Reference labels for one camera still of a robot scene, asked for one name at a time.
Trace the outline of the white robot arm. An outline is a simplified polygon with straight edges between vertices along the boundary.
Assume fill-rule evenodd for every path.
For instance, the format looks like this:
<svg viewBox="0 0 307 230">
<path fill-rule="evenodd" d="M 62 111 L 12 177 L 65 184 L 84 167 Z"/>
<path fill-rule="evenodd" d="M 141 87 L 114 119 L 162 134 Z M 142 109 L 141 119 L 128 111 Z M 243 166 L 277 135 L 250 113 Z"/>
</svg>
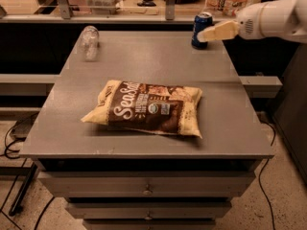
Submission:
<svg viewBox="0 0 307 230">
<path fill-rule="evenodd" d="M 307 43 L 307 0 L 275 0 L 250 5 L 236 18 L 221 21 L 197 33 L 200 42 L 278 37 Z"/>
</svg>

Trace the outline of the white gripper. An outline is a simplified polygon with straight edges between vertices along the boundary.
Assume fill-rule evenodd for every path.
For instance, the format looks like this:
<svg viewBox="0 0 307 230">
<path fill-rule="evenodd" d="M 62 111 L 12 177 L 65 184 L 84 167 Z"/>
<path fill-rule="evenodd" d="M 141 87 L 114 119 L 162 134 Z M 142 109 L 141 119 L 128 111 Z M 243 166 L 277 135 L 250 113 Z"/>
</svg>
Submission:
<svg viewBox="0 0 307 230">
<path fill-rule="evenodd" d="M 233 39 L 236 35 L 247 40 L 260 39 L 261 10 L 260 3 L 245 7 L 237 13 L 237 21 L 227 20 L 207 27 L 197 34 L 197 39 L 199 42 L 209 42 Z"/>
</svg>

